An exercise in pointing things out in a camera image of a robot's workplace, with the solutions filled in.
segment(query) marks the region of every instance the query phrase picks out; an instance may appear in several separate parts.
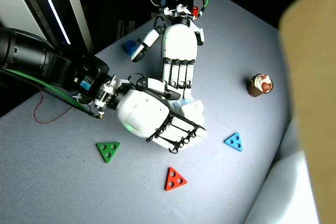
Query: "white robotic hand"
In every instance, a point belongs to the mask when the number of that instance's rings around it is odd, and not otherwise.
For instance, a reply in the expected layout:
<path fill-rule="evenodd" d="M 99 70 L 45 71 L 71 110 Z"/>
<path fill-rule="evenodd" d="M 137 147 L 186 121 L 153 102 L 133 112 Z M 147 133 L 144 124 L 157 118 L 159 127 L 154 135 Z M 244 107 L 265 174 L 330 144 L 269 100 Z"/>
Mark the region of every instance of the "white robotic hand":
<path fill-rule="evenodd" d="M 181 95 L 176 89 L 145 77 L 138 79 L 136 84 L 132 84 L 129 78 L 114 85 L 120 91 L 113 98 L 118 102 L 116 110 L 120 122 L 133 134 L 146 138 L 147 142 L 153 141 L 176 154 L 207 135 L 198 124 L 204 122 L 204 107 L 200 100 L 186 103 L 180 100 Z"/>

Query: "triangle block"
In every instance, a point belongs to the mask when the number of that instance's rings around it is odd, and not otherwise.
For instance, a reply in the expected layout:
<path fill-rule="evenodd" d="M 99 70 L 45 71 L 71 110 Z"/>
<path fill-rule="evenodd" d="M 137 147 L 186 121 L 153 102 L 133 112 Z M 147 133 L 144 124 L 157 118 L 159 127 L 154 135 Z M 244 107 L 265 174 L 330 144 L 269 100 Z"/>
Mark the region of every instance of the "triangle block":
<path fill-rule="evenodd" d="M 173 167 L 170 167 L 168 171 L 166 191 L 175 189 L 185 184 L 187 184 L 187 181 L 185 180 L 185 178 L 182 177 Z"/>
<path fill-rule="evenodd" d="M 229 137 L 227 140 L 224 141 L 227 145 L 231 146 L 232 148 L 239 150 L 240 152 L 243 151 L 243 146 L 241 144 L 240 135 L 237 132 L 233 136 Z"/>
<path fill-rule="evenodd" d="M 97 147 L 105 159 L 105 162 L 108 163 L 111 161 L 112 157 L 114 156 L 115 152 L 119 148 L 120 143 L 111 142 L 111 143 L 98 143 Z"/>

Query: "chocolate cupcake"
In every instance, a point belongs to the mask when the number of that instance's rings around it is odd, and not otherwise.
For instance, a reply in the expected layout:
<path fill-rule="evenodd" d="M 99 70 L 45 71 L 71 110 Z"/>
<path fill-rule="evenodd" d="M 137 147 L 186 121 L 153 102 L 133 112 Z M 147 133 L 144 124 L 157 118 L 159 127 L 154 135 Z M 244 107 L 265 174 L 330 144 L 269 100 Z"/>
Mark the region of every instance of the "chocolate cupcake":
<path fill-rule="evenodd" d="M 267 94 L 273 89 L 273 82 L 268 74 L 257 74 L 253 76 L 247 87 L 247 92 L 252 97 L 258 97 L 261 94 Z"/>

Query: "white light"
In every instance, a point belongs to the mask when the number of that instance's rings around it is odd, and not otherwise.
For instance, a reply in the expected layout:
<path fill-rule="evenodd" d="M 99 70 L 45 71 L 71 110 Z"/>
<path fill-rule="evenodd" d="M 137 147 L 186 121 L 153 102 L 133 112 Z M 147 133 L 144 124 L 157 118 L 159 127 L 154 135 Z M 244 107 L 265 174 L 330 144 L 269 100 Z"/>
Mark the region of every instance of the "white light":
<path fill-rule="evenodd" d="M 71 44 L 71 43 L 70 43 L 70 40 L 69 40 L 69 38 L 68 38 L 68 35 L 67 35 L 67 33 L 65 32 L 64 27 L 63 27 L 63 25 L 62 25 L 62 23 L 61 23 L 61 20 L 59 19 L 58 14 L 57 14 L 57 12 L 56 12 L 56 10 L 55 10 L 54 4 L 52 3 L 51 0 L 48 0 L 48 3 L 49 3 L 49 5 L 50 5 L 50 7 L 51 7 L 51 10 L 52 10 L 53 13 L 54 13 L 54 16 L 56 17 L 57 23 L 58 23 L 59 27 L 61 28 L 61 31 L 62 31 L 62 33 L 63 33 L 63 35 L 64 35 L 64 37 L 65 37 L 65 40 L 67 41 L 68 44 Z"/>

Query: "table surface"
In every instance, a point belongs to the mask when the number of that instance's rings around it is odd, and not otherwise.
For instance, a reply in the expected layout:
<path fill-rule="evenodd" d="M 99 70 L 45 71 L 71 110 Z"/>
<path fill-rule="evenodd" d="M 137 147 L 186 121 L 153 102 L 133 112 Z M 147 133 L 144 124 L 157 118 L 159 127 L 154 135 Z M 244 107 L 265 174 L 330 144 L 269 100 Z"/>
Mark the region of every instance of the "table surface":
<path fill-rule="evenodd" d="M 289 95 L 278 31 L 229 0 L 210 0 L 205 43 L 195 64 L 193 97 L 205 106 L 208 136 L 170 154 L 132 135 L 108 111 L 97 121 L 71 109 L 38 124 L 39 94 L 0 118 L 1 223 L 243 223 L 289 121 Z M 160 78 L 161 43 L 132 63 L 122 50 L 143 38 L 153 21 L 109 46 L 98 57 L 110 74 Z M 275 88 L 253 98 L 246 79 L 270 74 Z M 37 111 L 51 120 L 67 108 L 45 95 Z M 239 132 L 244 150 L 223 143 Z M 96 143 L 120 142 L 106 164 Z M 169 167 L 188 181 L 165 191 Z"/>

